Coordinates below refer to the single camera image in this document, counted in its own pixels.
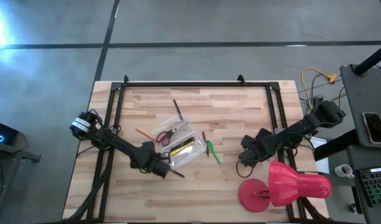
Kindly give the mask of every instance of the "red lamp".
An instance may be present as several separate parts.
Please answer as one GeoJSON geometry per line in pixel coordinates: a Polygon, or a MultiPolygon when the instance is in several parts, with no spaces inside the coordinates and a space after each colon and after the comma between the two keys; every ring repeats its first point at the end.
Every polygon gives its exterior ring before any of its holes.
{"type": "Polygon", "coordinates": [[[262,212],[270,202],[278,207],[288,205],[298,197],[326,198],[332,191],[325,176],[299,174],[277,161],[270,163],[268,185],[257,179],[245,180],[238,191],[242,206],[251,212],[262,212]]]}

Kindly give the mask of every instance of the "lamp base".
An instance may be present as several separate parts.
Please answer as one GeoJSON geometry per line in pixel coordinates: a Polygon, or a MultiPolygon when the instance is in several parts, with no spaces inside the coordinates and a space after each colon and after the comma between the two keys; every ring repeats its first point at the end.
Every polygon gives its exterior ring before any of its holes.
{"type": "Polygon", "coordinates": [[[262,192],[268,192],[269,188],[260,180],[245,180],[239,187],[237,196],[241,205],[251,212],[262,212],[270,204],[269,195],[262,196],[262,192]]]}

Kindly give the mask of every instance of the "gray floor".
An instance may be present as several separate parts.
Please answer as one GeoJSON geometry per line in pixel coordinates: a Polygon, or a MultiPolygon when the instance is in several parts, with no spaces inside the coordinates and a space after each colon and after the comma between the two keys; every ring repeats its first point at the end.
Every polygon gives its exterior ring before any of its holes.
{"type": "MultiPolygon", "coordinates": [[[[103,43],[114,0],[0,0],[3,44],[103,43]]],[[[378,0],[122,0],[111,42],[381,40],[378,0]]],[[[316,67],[339,75],[377,45],[330,47],[233,47],[109,49],[102,80],[295,80],[316,67]]],[[[3,223],[52,222],[61,218],[78,141],[68,129],[86,109],[101,49],[0,50],[0,122],[25,133],[28,151],[42,154],[19,172],[3,223]]],[[[314,73],[306,75],[310,86],[314,73]]],[[[318,78],[315,85],[326,83],[318,78]]],[[[342,82],[316,88],[331,99],[342,82]]],[[[335,138],[353,128],[348,114],[318,136],[335,138]]],[[[349,187],[327,199],[335,220],[363,222],[347,211],[349,187]]]]}

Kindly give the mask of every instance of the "scissors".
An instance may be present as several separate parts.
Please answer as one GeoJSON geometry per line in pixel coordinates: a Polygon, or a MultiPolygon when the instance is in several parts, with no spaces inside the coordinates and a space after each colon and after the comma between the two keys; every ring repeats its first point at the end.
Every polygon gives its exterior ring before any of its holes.
{"type": "Polygon", "coordinates": [[[157,138],[155,139],[158,143],[160,143],[163,146],[167,146],[170,144],[171,136],[178,131],[180,128],[182,128],[185,124],[187,124],[188,121],[185,123],[179,124],[176,128],[171,129],[169,131],[163,131],[160,134],[158,134],[157,138]]]}

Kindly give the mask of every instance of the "plastic container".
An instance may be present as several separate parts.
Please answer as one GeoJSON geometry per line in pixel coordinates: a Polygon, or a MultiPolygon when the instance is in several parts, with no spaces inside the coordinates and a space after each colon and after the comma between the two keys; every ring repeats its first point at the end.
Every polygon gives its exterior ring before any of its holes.
{"type": "Polygon", "coordinates": [[[167,146],[163,146],[160,143],[159,146],[161,148],[161,152],[170,152],[172,148],[179,145],[180,143],[186,141],[187,139],[194,137],[194,144],[188,146],[187,148],[181,150],[178,154],[171,156],[171,168],[177,169],[178,167],[190,162],[192,159],[201,155],[206,150],[206,144],[200,135],[193,129],[192,125],[185,116],[183,116],[183,120],[180,119],[179,116],[171,118],[160,126],[154,128],[152,130],[152,135],[156,139],[157,136],[163,131],[169,131],[171,129],[176,128],[178,125],[187,122],[184,126],[182,126],[178,131],[176,131],[173,136],[171,136],[170,143],[167,146]]]}

